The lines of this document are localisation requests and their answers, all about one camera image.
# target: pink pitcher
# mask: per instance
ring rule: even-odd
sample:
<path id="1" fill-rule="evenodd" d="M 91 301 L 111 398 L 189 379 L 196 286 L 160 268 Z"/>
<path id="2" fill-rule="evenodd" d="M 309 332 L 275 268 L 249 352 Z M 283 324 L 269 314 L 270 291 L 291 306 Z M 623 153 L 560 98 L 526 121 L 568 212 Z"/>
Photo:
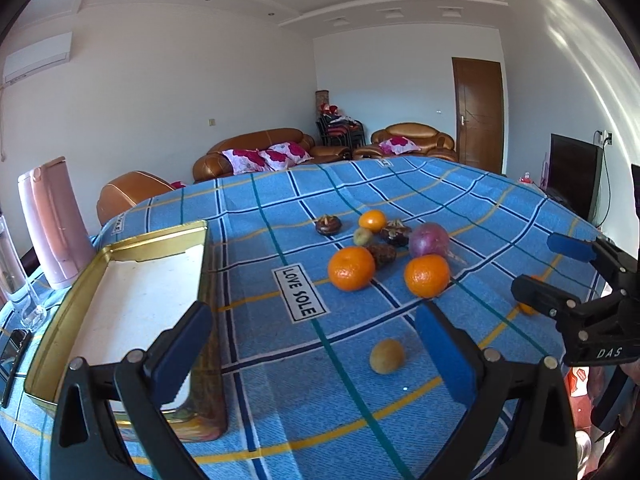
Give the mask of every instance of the pink pitcher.
<path id="1" fill-rule="evenodd" d="M 95 255 L 60 156 L 18 177 L 33 248 L 52 288 L 70 286 Z"/>

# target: flat screen tv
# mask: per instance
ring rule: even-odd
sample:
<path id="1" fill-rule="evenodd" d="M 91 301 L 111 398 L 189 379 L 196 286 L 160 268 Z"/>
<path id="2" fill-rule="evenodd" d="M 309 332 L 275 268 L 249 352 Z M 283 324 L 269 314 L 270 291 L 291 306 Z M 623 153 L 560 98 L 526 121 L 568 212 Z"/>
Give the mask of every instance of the flat screen tv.
<path id="1" fill-rule="evenodd" d="M 546 192 L 587 222 L 596 212 L 602 153 L 600 146 L 551 135 Z"/>

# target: door frame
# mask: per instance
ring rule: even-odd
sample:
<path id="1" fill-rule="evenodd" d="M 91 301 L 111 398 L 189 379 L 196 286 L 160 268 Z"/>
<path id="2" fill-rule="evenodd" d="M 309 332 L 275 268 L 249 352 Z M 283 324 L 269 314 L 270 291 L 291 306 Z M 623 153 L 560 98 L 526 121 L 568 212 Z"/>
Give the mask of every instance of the door frame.
<path id="1" fill-rule="evenodd" d="M 462 115 L 460 113 L 460 98 L 458 95 L 458 75 L 456 74 L 457 59 L 462 61 L 498 64 L 498 66 L 500 67 L 500 94 L 502 95 L 502 107 L 501 107 L 502 108 L 502 121 L 501 121 L 502 123 L 502 164 L 501 164 L 500 170 L 504 173 L 506 160 L 507 160 L 507 154 L 506 154 L 507 141 L 506 141 L 506 133 L 504 131 L 506 105 L 507 105 L 506 94 L 504 91 L 504 63 L 500 61 L 492 61 L 489 59 L 476 59 L 475 57 L 458 57 L 458 56 L 451 57 L 451 66 L 453 70 L 453 88 L 456 95 L 456 147 L 457 148 L 460 148 L 460 126 L 461 126 L 460 116 Z"/>

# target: air conditioner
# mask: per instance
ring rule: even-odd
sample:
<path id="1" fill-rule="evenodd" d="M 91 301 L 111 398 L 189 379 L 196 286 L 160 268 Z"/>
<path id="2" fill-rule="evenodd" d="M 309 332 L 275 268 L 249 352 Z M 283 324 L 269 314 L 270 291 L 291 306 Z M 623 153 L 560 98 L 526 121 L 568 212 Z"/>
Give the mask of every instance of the air conditioner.
<path id="1" fill-rule="evenodd" d="M 2 84 L 9 86 L 46 68 L 69 61 L 71 32 L 31 44 L 9 54 L 4 61 Z"/>

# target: pink and white cushion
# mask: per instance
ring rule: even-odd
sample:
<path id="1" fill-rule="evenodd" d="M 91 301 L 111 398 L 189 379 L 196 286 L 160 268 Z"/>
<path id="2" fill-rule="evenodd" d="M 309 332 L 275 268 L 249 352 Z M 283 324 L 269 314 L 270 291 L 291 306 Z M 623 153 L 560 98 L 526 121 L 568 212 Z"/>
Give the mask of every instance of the pink and white cushion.
<path id="1" fill-rule="evenodd" d="M 274 150 L 264 150 L 263 152 L 258 153 L 272 171 L 282 171 L 296 165 L 296 163 L 284 153 L 276 152 Z"/>
<path id="2" fill-rule="evenodd" d="M 231 162 L 234 175 L 255 171 L 271 171 L 258 150 L 224 150 L 221 153 Z"/>
<path id="3" fill-rule="evenodd" d="M 284 155 L 287 155 L 291 160 L 293 160 L 293 162 L 295 162 L 296 164 L 306 162 L 307 160 L 311 160 L 313 158 L 304 150 L 304 148 L 302 148 L 302 146 L 295 142 L 283 142 L 281 144 L 274 144 L 273 146 L 269 146 L 268 150 L 283 153 Z"/>
<path id="4" fill-rule="evenodd" d="M 406 137 L 391 137 L 379 144 L 385 155 L 400 155 L 401 153 L 419 152 L 418 145 Z"/>

